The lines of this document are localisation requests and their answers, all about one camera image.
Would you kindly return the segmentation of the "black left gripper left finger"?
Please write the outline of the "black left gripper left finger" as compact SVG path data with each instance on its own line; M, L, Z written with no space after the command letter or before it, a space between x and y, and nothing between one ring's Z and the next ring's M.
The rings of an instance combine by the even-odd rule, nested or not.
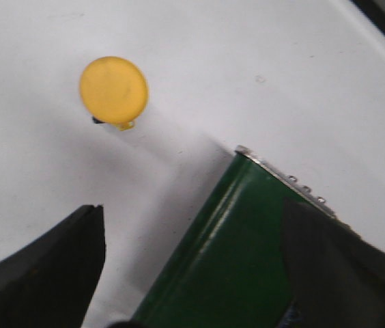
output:
M82 206L0 261L0 327L81 327L105 258L104 209Z

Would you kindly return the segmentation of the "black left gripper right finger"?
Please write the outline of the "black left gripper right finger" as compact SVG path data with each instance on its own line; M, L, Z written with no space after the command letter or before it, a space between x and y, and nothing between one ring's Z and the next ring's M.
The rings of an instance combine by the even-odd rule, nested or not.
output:
M285 200L281 242L306 327L385 327L385 253L308 204Z

